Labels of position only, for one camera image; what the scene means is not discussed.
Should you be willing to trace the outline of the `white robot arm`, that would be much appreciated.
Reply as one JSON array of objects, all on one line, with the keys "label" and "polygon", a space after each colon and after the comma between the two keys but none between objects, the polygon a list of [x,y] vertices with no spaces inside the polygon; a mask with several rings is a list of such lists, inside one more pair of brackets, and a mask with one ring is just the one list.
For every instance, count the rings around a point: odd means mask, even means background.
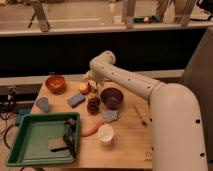
[{"label": "white robot arm", "polygon": [[178,83],[164,83],[115,66],[106,50],[89,62],[89,77],[109,79],[149,103],[153,171],[208,171],[199,102]]}]

